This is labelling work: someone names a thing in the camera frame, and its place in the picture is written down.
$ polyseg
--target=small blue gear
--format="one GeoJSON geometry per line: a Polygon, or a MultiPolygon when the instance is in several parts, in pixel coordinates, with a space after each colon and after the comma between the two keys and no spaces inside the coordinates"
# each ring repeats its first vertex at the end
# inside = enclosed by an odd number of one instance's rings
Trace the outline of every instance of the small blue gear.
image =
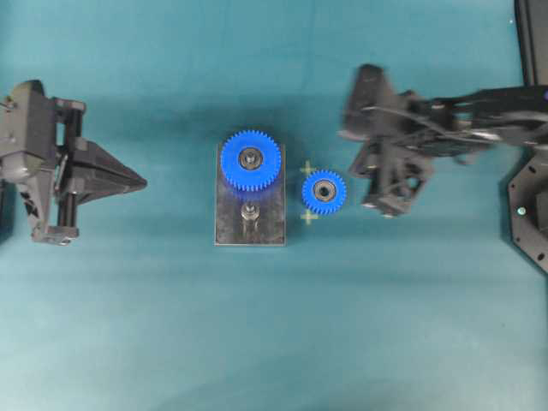
{"type": "Polygon", "coordinates": [[[302,200],[307,209],[316,214],[331,214],[343,206],[346,184],[333,171],[315,171],[302,185],[302,200]]]}
{"type": "Polygon", "coordinates": [[[234,134],[221,151],[221,169],[231,186],[241,191],[259,191],[268,187],[282,168],[282,153],[274,140],[256,130],[246,130],[234,134]],[[245,150],[260,153],[259,165],[248,170],[241,165],[241,155],[245,150]]]}

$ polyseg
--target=bolt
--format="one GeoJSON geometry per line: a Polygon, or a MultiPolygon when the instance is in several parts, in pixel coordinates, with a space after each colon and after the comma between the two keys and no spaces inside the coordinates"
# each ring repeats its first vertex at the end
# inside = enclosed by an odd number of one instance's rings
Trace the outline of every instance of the bolt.
{"type": "Polygon", "coordinates": [[[252,152],[250,152],[246,156],[246,163],[253,164],[255,162],[255,159],[256,159],[255,155],[252,152]]]}
{"type": "Polygon", "coordinates": [[[259,206],[253,203],[244,203],[241,206],[241,216],[246,221],[254,221],[259,218],[259,206]]]}

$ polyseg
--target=gear teeth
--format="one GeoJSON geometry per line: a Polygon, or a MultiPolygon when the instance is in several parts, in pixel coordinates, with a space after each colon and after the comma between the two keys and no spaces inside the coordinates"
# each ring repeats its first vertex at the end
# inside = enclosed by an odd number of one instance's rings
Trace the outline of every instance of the gear teeth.
{"type": "Polygon", "coordinates": [[[302,185],[302,200],[310,211],[327,215],[338,211],[344,204],[347,195],[346,183],[335,172],[330,170],[318,170],[313,172],[302,185]],[[335,186],[335,197],[330,201],[318,200],[313,193],[314,185],[322,180],[327,180],[335,186]]]}
{"type": "Polygon", "coordinates": [[[282,168],[282,153],[268,134],[258,130],[243,130],[230,137],[221,151],[221,166],[229,184],[240,191],[257,192],[270,186],[282,168]],[[244,170],[239,154],[247,147],[257,148],[263,163],[256,170],[244,170]]]}

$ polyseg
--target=yellow cross marker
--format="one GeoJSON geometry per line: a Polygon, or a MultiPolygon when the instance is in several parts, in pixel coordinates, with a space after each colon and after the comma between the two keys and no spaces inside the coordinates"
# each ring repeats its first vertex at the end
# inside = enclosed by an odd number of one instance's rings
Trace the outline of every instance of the yellow cross marker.
{"type": "MultiPolygon", "coordinates": [[[[310,160],[305,162],[305,166],[301,168],[301,172],[305,173],[307,176],[310,176],[316,169],[310,165],[310,160]]],[[[312,220],[317,220],[319,218],[318,214],[314,214],[307,210],[304,214],[301,214],[301,220],[305,220],[307,225],[312,224],[312,220]]]]}
{"type": "Polygon", "coordinates": [[[301,168],[301,172],[305,173],[307,176],[310,176],[314,171],[316,171],[316,169],[310,165],[310,160],[307,160],[305,166],[301,168]]]}
{"type": "Polygon", "coordinates": [[[317,220],[319,218],[318,214],[314,214],[310,212],[310,210],[307,210],[304,214],[301,214],[301,219],[307,221],[307,225],[312,224],[312,220],[317,220]]]}

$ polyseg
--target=metal shaft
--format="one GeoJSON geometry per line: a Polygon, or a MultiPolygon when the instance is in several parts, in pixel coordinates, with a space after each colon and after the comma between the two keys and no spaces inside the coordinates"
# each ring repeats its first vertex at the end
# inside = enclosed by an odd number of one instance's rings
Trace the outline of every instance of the metal shaft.
{"type": "Polygon", "coordinates": [[[57,225],[60,227],[76,227],[76,194],[67,194],[59,201],[57,225]]]}

